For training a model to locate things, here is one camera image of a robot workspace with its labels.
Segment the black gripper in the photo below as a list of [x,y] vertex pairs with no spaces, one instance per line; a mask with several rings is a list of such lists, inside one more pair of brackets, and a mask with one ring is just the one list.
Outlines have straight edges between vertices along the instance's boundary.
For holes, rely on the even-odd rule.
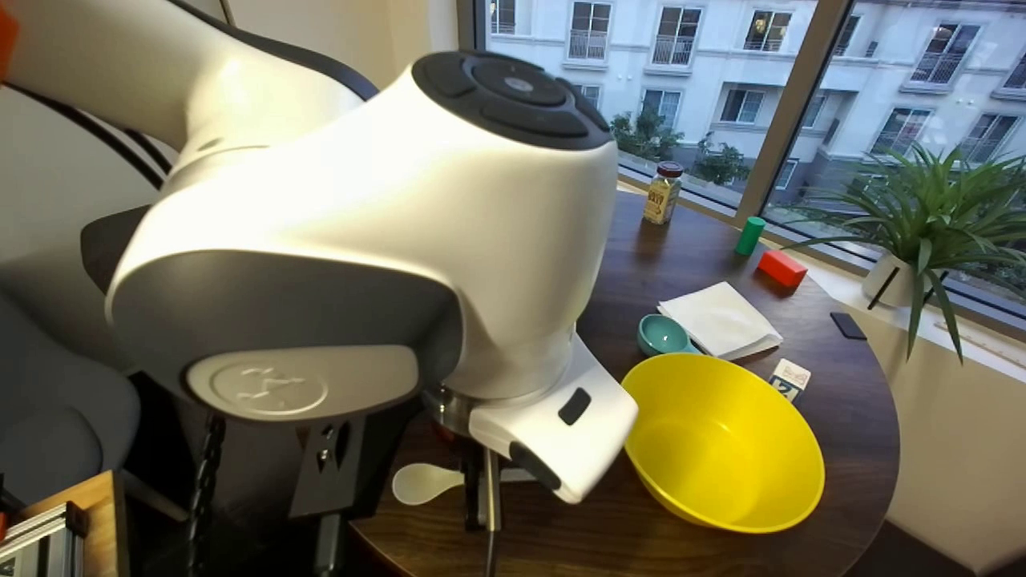
[[[404,400],[293,434],[303,459],[290,486],[290,518],[308,530],[310,572],[306,577],[356,577],[349,569],[352,521],[367,521],[379,508],[384,476],[414,417],[416,407]],[[228,577],[215,569],[220,549],[211,547],[225,440],[228,420],[211,415],[190,502],[187,577]]]

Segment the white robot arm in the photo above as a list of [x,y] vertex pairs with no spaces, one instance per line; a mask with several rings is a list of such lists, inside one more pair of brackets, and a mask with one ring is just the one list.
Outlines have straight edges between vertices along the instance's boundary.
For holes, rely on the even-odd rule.
[[5,0],[21,91],[174,149],[102,293],[121,356],[260,424],[423,400],[585,502],[634,400],[577,334],[616,138],[567,82],[432,52],[387,88],[180,0]]

